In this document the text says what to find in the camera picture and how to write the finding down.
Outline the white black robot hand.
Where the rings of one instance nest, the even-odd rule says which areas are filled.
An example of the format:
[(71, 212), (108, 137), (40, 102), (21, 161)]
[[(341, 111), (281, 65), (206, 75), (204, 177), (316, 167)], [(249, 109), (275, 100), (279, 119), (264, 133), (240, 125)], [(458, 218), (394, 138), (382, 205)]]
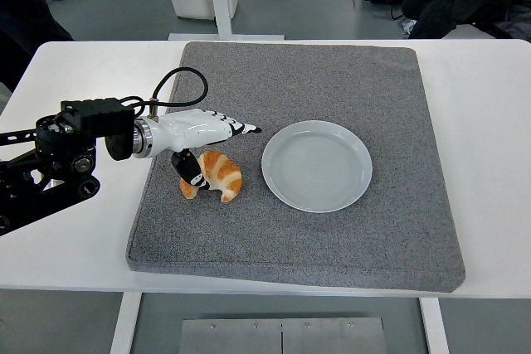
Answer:
[(238, 134), (260, 133), (261, 129), (216, 111), (190, 109), (162, 115), (157, 121), (142, 117), (135, 121), (140, 133), (142, 148), (139, 158), (153, 158), (171, 150), (172, 165), (179, 176), (198, 189), (210, 187), (198, 160), (191, 153), (214, 143), (221, 143)]

